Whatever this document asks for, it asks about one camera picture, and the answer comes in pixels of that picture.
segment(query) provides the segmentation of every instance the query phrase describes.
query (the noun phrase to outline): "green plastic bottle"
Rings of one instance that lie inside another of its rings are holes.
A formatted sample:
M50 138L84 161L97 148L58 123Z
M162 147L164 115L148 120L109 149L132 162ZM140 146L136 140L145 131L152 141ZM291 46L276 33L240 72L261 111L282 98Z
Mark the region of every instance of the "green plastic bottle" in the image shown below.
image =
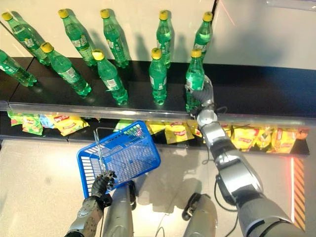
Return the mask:
M128 95L123 86L122 80L118 76L116 67L110 63L100 49L95 49L92 52L94 59L97 61L98 73L108 90L111 91L113 98L118 105L127 103Z
M33 86L36 78L0 49L0 69L24 86Z
M209 42L212 37L212 28L210 21L213 18L212 12L208 11L204 13L203 15L203 22L196 33L196 38L194 40L194 47L193 48L199 48L202 51L202 61L204 59L204 56L206 54L206 51L209 46Z
M13 16L9 12L3 13L2 17L5 21L8 22L15 37L28 49L28 51L32 55L34 55L40 63L44 65L49 65L49 58L40 49L40 44L38 43L32 32L21 25L18 21L13 19Z
M149 76L153 88L154 101L159 105L163 105L167 97L167 68L161 57L161 50L153 48L153 60L149 67Z
M114 55L115 61L118 64L118 67L125 68L128 65L128 59L124 52L119 29L110 18L110 13L108 9L102 9L100 13L103 19L103 33L105 39L108 42L110 50Z
M191 52L191 63L186 73L187 86L192 90L203 90L204 84L204 69L202 66L201 50L193 49ZM190 112L192 109L200 105L200 102L195 99L190 92L187 94L186 110Z
M80 73L73 67L71 61L54 50L50 43L44 42L40 48L45 52L51 62L52 68L57 72L78 95L86 96L90 93L90 85L82 78Z
M168 11L163 10L159 13L159 25L156 32L157 48L161 49L162 61L167 68L170 67L170 41L171 28L168 24Z
M58 11L60 18L63 19L66 34L73 43L76 50L81 54L85 63L91 67L97 65L97 62L92 56L91 47L84 35L83 30L78 24L76 24L70 17L66 9L60 9Z

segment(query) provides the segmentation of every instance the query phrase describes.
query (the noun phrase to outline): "black cable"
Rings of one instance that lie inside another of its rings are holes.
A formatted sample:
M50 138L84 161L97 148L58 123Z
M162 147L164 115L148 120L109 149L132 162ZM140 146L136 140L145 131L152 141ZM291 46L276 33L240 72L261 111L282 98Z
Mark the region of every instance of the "black cable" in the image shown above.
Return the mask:
M226 211L230 211L230 212L236 212L237 210L236 209L228 209L226 207L224 207L222 204L219 203L218 199L217 199L217 196L216 196L216 186L217 186L217 180L215 180L215 185L214 185L214 197L215 197L215 200L217 202L217 204L223 208L224 210Z
M100 237L101 237L101 234L102 234L103 218L104 218L104 211L103 211L103 215L102 215L102 223L101 223Z
M155 237L157 237L159 231L162 230L162 236L164 237L164 228L162 226L160 226L155 234Z
M225 235L225 237L229 236L229 235L236 229L237 222L238 222L238 214L237 214L237 216L236 216L236 221L235 221L234 227L231 229L231 231L229 231L229 232L227 233L227 235Z
M214 159L211 159L210 153L209 153L209 148L206 147L207 149L207 159L202 161L202 164L207 164L209 161L214 161Z

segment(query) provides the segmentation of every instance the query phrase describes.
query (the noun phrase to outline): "bottle label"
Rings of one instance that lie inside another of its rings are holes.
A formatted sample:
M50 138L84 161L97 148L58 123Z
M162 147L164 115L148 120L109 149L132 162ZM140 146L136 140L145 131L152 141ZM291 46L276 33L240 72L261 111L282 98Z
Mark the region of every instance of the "bottle label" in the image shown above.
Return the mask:
M152 76L150 76L150 82L154 90L162 90L167 83L167 77L164 79L154 79Z
M168 53L170 51L170 41L159 42L157 40L157 48L161 49L162 54Z
M192 90L203 90L204 79L196 81L193 78L187 78L187 86Z
M68 83L74 83L80 79L80 75L75 71L73 67L69 68L63 73L58 73Z
M110 80L103 80L104 84L106 85L106 87L113 91L113 90L118 90L121 87L123 87L122 81L119 78L119 76L117 75L115 78L110 79Z
M199 48L202 53L206 52L207 48L208 48L208 45L209 43L205 44L205 45L201 45L201 44L198 44L198 43L195 43L194 44L194 48Z
M12 58L8 57L0 64L0 69L8 74L14 74L19 70L20 65Z
M81 35L81 38L78 40L72 40L71 41L76 48L81 48L87 44L87 39L84 35Z
M121 52L123 50L123 44L120 37L117 37L114 41L107 40L112 52Z
M33 42L33 40L30 38L25 38L24 41L23 41L23 44L27 47L27 48L31 48L33 47L35 44Z

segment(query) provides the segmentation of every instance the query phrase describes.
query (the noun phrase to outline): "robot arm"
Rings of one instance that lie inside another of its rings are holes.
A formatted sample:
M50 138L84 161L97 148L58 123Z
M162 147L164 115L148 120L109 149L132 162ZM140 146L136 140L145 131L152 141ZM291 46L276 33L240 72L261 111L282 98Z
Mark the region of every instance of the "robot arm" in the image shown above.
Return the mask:
M113 171L107 171L95 179L91 188L91 196L83 201L77 218L65 237L95 236L97 225L103 216L103 209L112 203L111 196L105 192L113 187L115 177Z
M205 78L203 91L190 92L202 102L198 126L218 169L216 180L223 198L237 207L243 236L303 236L282 209L264 196L259 176L218 123L209 78Z

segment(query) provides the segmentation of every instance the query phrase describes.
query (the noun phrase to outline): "orange stripe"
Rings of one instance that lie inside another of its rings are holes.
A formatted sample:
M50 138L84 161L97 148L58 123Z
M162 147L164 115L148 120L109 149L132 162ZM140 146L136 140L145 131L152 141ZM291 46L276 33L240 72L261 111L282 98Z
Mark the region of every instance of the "orange stripe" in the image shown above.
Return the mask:
M297 197L299 197L302 200L302 202L305 202L304 194L302 194L301 191L299 191L295 187L294 187L294 193L297 195Z
M299 215L300 219L302 219L302 221L305 222L305 214L304 214L304 212L302 210L300 210L300 208L297 208L297 207L295 207L294 209L295 209L296 217L297 217L297 215Z
M300 167L294 166L294 171L294 173L299 174L302 176L302 178L304 178L304 171L300 169Z
M302 193L304 193L304 187L303 187L297 180L295 180L295 179L294 179L294 185L296 185L296 186L299 188L299 190L300 190Z
M305 204L299 199L297 198L296 196L294 196L294 207L297 205L299 206L303 211L305 211Z
M299 217L295 217L295 222L297 222L297 224L300 226L301 229L303 229L303 231L305 230L305 223Z

